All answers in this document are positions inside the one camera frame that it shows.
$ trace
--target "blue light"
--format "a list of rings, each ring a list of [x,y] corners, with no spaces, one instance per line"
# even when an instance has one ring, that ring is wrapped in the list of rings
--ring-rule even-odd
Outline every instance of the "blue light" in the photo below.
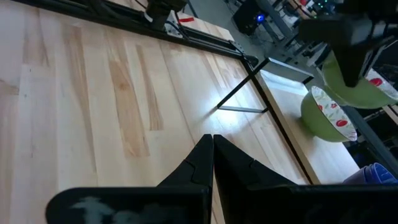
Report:
[[[265,16],[263,14],[260,14],[257,16],[257,22],[262,22],[264,21]]]

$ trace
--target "blue object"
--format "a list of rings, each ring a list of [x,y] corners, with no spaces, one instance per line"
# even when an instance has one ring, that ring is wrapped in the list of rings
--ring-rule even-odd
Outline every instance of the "blue object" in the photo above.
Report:
[[[260,15],[257,16],[257,22],[258,23],[264,21],[264,19],[265,19],[265,16],[263,14],[260,14]]]
[[[343,184],[398,184],[398,180],[384,166],[374,163],[348,177]]]

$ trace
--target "red pattern on plate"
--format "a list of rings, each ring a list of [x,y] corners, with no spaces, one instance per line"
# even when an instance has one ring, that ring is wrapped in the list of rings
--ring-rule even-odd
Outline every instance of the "red pattern on plate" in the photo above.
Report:
[[[348,121],[346,121],[346,120],[338,120],[337,122],[336,122],[336,125],[338,126],[338,127],[343,127],[343,126],[346,126],[348,124]]]
[[[372,78],[370,80],[370,82],[375,85],[375,86],[379,86],[381,84],[383,84],[383,80],[381,80],[381,78]]]

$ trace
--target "green bowl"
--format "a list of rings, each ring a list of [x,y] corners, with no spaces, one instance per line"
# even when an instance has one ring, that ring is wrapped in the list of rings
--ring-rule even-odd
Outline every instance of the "green bowl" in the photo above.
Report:
[[[325,60],[322,70],[328,94],[339,103],[343,100],[356,108],[376,109],[398,101],[398,92],[373,69],[366,78],[360,79],[356,87],[347,87],[333,52]]]
[[[316,136],[330,142],[355,141],[356,131],[344,111],[321,88],[313,86],[301,104],[304,124]]]

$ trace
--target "black metal frame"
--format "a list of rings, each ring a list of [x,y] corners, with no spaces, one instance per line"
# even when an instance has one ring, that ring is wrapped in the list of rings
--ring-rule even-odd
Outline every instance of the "black metal frame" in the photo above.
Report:
[[[279,118],[277,117],[275,111],[272,108],[272,105],[269,103],[266,94],[262,90],[260,83],[255,78],[256,74],[260,72],[260,70],[267,65],[270,60],[266,58],[262,61],[256,68],[253,68],[252,65],[256,65],[258,63],[258,59],[253,56],[248,56],[244,53],[242,47],[231,41],[224,40],[219,37],[215,37],[210,34],[206,34],[204,32],[200,32],[195,29],[191,29],[185,26],[179,26],[181,30],[183,30],[185,37],[179,38],[174,37],[172,35],[168,35],[163,30],[156,30],[150,27],[149,22],[144,18],[144,12],[137,11],[135,9],[131,9],[130,7],[122,6],[110,1],[106,0],[11,0],[15,2],[20,2],[23,4],[28,4],[34,7],[40,7],[43,9],[47,9],[50,11],[59,12],[62,14],[66,14],[69,16],[77,17],[80,19],[84,19],[87,21],[97,22],[99,24],[104,24],[107,26],[115,27],[118,29],[127,30],[130,32],[135,32],[142,35],[148,35],[150,37],[154,37],[157,39],[166,40],[169,42],[173,42],[176,44],[182,44],[188,47],[194,47],[200,50],[206,50],[212,53],[224,55],[227,57],[235,58],[241,61],[243,67],[245,68],[248,76],[236,87],[234,88],[224,99],[222,99],[218,104],[217,108],[221,110],[233,110],[233,111],[242,111],[242,112],[251,112],[251,113],[265,113],[267,111],[272,115],[276,125],[280,129],[283,137],[285,138],[287,144],[289,145],[291,151],[299,162],[302,170],[304,171],[307,179],[311,182],[309,175],[307,174],[303,164],[301,163],[295,149],[290,142],[289,137],[287,136],[284,127],[280,123]],[[309,82],[312,77],[309,77],[303,81],[303,83]],[[252,109],[252,108],[239,108],[232,106],[223,106],[223,104],[230,99],[238,90],[240,90],[247,82],[252,81],[254,87],[260,94],[260,97],[264,101],[266,108],[263,110]],[[357,120],[350,116],[353,119],[355,125],[357,125]],[[361,118],[358,118],[360,121],[357,126],[365,126],[364,121],[361,121]],[[377,139],[374,136],[369,137],[369,142],[376,141]],[[398,176],[398,166],[396,162],[392,161],[391,158],[388,159],[386,156],[381,153],[384,158],[383,161],[388,168],[391,169],[391,172]]]

